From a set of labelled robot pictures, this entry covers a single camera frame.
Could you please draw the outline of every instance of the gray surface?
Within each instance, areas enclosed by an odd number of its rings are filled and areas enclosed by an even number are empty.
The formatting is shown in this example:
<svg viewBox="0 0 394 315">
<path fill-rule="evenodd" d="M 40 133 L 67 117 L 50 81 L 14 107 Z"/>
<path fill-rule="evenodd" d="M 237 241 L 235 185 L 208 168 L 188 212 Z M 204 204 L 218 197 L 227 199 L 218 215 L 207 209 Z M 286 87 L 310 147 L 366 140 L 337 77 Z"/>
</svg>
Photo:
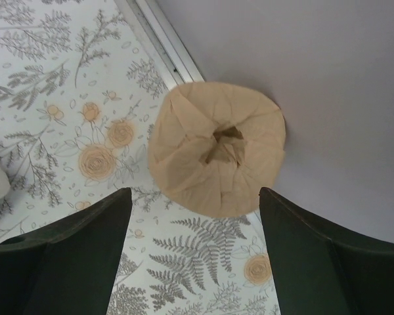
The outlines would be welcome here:
<svg viewBox="0 0 394 315">
<path fill-rule="evenodd" d="M 394 0 L 158 0 L 208 80 L 282 108 L 275 189 L 394 242 Z"/>
</svg>

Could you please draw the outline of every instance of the paper bag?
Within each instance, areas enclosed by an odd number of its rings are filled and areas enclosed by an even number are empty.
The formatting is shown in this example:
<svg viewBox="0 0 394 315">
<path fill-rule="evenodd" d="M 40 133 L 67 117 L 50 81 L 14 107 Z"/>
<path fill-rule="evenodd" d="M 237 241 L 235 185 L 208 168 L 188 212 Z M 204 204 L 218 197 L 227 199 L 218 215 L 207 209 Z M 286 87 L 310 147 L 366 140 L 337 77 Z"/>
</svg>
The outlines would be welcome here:
<svg viewBox="0 0 394 315">
<path fill-rule="evenodd" d="M 166 96 L 149 141 L 150 174 L 163 194 L 209 217 L 258 208 L 272 187 L 286 138 L 279 107 L 226 83 L 187 83 Z"/>
</svg>

